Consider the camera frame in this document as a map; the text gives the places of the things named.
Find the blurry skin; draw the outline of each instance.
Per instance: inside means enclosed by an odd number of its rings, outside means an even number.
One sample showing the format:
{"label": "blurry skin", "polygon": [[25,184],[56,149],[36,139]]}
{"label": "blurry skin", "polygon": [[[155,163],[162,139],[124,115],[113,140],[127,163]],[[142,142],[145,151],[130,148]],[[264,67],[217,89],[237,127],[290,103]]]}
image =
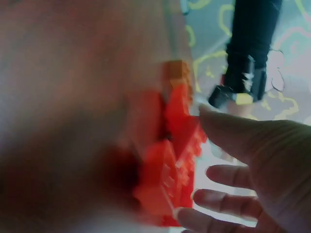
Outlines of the blurry skin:
{"label": "blurry skin", "polygon": [[[247,117],[253,110],[255,104],[247,104],[247,105],[237,105],[234,101],[230,101],[227,106],[227,112],[230,115],[237,117]],[[229,162],[233,162],[234,158],[230,156],[228,153],[223,151],[222,159],[227,160]]]}
{"label": "blurry skin", "polygon": [[255,190],[239,197],[208,189],[193,199],[201,207],[258,220],[256,228],[216,220],[193,209],[175,213],[185,233],[311,232],[311,127],[281,120],[253,121],[200,108],[209,139],[247,164],[211,166],[212,181]]}

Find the lego piece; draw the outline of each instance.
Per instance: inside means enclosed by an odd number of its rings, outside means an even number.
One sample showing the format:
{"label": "lego piece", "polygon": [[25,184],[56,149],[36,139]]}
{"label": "lego piece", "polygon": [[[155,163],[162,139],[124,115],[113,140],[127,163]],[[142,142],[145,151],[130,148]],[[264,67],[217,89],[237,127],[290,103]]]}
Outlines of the lego piece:
{"label": "lego piece", "polygon": [[187,166],[185,163],[190,163],[193,156],[199,156],[202,152],[201,144],[207,140],[199,118],[195,116],[188,116],[180,131],[174,132],[172,136],[177,167]]}
{"label": "lego piece", "polygon": [[146,149],[164,138],[164,99],[156,90],[145,90],[128,95],[127,135],[140,156]]}
{"label": "lego piece", "polygon": [[184,120],[190,115],[189,92],[185,84],[175,88],[170,96],[165,110],[167,128],[171,134],[177,134],[183,125]]}
{"label": "lego piece", "polygon": [[193,88],[188,64],[182,60],[178,60],[168,62],[168,65],[172,88],[175,89],[180,84],[186,85],[188,87],[189,100],[192,101]]}
{"label": "lego piece", "polygon": [[[194,167],[187,174],[188,182],[186,185],[182,186],[181,197],[179,201],[179,207],[192,208],[193,200],[191,199],[191,194],[194,189]],[[172,216],[164,216],[162,218],[162,227],[180,227],[179,223]]]}
{"label": "lego piece", "polygon": [[181,187],[175,163],[173,146],[168,140],[154,143],[146,151],[134,197],[150,214],[169,216],[178,205]]}

